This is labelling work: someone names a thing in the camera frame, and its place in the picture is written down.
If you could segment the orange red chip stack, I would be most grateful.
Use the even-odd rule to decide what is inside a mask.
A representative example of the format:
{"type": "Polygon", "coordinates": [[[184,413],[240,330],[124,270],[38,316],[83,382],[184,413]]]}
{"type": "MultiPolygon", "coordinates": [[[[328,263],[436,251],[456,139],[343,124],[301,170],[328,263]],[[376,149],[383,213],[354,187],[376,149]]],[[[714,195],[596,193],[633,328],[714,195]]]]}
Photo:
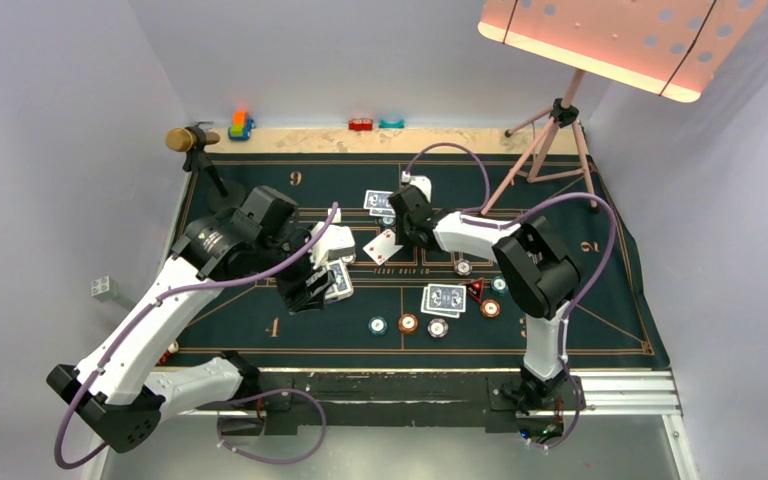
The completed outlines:
{"type": "Polygon", "coordinates": [[[398,320],[398,328],[402,334],[413,334],[419,326],[418,318],[411,313],[405,313],[398,320]]]}

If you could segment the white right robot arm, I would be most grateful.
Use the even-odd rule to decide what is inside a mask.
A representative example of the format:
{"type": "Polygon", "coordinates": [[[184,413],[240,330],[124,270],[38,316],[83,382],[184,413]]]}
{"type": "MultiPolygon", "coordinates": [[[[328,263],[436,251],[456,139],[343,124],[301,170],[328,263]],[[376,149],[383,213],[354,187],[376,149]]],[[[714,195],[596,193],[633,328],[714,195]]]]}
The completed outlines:
{"type": "Polygon", "coordinates": [[[543,216],[508,223],[453,209],[436,211],[416,186],[388,197],[396,243],[459,252],[495,263],[509,295],[525,314],[526,351],[520,386],[499,394],[522,412],[547,409],[569,380],[566,349],[571,301],[582,273],[558,231],[543,216]]]}

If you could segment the pink blue chip stack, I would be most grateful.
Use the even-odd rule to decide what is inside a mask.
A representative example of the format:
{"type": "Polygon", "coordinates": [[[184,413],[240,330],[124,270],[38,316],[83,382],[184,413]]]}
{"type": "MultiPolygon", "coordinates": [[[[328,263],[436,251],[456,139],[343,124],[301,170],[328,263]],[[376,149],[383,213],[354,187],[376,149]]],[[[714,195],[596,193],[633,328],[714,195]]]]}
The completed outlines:
{"type": "Polygon", "coordinates": [[[428,334],[434,339],[441,339],[448,335],[449,325],[443,318],[433,318],[427,326],[428,334]]]}

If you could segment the blue back playing card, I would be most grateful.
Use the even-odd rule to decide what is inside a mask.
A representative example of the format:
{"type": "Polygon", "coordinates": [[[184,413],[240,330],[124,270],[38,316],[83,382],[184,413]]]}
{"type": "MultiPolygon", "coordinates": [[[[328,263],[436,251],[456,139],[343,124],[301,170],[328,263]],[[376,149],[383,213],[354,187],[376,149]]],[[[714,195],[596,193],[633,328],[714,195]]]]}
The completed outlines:
{"type": "Polygon", "coordinates": [[[395,211],[393,209],[386,209],[386,208],[370,209],[369,213],[370,213],[371,216],[375,216],[375,217],[390,217],[390,218],[394,218],[396,216],[396,213],[395,213],[395,211]]]}

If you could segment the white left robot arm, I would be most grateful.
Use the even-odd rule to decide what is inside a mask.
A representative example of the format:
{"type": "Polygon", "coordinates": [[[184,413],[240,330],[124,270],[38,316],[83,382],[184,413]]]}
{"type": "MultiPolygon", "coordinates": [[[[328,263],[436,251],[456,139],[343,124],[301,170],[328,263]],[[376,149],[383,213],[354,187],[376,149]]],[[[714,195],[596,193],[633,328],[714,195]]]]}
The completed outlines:
{"type": "Polygon", "coordinates": [[[273,279],[288,311],[322,308],[332,283],[317,271],[338,215],[304,228],[297,203],[268,187],[254,188],[236,206],[189,223],[173,244],[152,286],[92,353],[59,364],[48,385],[99,437],[102,449],[129,452],[164,421],[224,403],[244,409],[266,397],[259,369],[237,351],[172,373],[156,363],[185,327],[227,289],[273,279]]]}

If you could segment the green blue chip stack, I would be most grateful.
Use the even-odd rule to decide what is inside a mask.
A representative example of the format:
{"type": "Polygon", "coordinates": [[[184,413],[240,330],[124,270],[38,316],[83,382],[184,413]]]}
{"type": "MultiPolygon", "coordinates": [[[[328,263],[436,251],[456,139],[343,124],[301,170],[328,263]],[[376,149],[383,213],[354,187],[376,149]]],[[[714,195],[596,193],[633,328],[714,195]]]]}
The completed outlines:
{"type": "Polygon", "coordinates": [[[385,335],[388,330],[388,323],[383,317],[374,316],[368,322],[368,330],[375,336],[385,335]]]}

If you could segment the four of diamonds card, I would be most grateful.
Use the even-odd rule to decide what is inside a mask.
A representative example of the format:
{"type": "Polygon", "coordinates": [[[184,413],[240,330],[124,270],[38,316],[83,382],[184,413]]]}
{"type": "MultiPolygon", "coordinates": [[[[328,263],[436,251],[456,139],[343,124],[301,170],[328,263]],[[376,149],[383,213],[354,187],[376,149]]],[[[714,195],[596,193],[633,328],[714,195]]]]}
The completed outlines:
{"type": "Polygon", "coordinates": [[[396,233],[385,229],[363,247],[363,252],[377,265],[382,266],[402,249],[397,243],[396,233]]]}

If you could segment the blue white card deck box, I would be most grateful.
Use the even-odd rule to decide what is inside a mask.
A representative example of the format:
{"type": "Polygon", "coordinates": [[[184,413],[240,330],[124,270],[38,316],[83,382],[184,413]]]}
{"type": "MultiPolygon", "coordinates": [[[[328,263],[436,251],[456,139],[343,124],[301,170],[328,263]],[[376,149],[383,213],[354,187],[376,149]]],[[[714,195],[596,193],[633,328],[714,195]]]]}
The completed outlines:
{"type": "Polygon", "coordinates": [[[325,304],[348,299],[354,294],[354,287],[348,273],[348,268],[341,259],[332,260],[324,264],[314,272],[306,284],[313,286],[316,282],[322,283],[324,280],[330,281],[328,288],[324,290],[323,294],[325,304]]]}

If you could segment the red black all-in triangle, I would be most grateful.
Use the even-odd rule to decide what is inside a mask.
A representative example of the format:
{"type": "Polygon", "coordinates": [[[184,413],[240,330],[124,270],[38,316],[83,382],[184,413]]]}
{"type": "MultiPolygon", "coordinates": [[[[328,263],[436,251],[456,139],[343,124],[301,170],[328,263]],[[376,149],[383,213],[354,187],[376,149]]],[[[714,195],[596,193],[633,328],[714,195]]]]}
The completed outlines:
{"type": "Polygon", "coordinates": [[[484,292],[484,279],[478,278],[475,280],[470,280],[465,284],[466,291],[468,296],[476,301],[477,303],[481,303],[483,301],[483,292],[484,292]]]}

